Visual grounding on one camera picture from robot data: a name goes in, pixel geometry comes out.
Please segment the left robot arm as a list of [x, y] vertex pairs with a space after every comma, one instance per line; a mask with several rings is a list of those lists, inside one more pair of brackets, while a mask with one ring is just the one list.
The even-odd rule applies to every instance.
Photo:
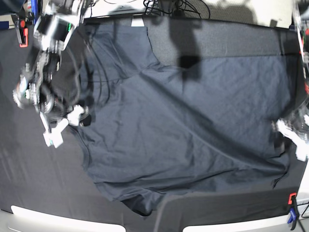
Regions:
[[295, 104], [288, 115], [277, 120], [275, 129], [295, 145], [300, 161], [309, 159], [309, 2], [295, 0], [292, 10], [292, 28], [297, 34], [300, 53], [300, 74], [304, 80], [304, 99]]

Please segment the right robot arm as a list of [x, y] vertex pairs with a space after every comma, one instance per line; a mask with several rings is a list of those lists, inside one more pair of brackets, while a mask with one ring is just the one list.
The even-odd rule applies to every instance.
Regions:
[[21, 108], [34, 107], [44, 123], [60, 122], [77, 126], [88, 109], [78, 104], [81, 95], [79, 70], [73, 52], [69, 51], [74, 67], [76, 94], [64, 100], [52, 87], [52, 77], [60, 70], [62, 53], [67, 49], [74, 31], [84, 21], [89, 0], [50, 0], [36, 18], [34, 46], [30, 61], [21, 70], [20, 80], [13, 90], [13, 100]]

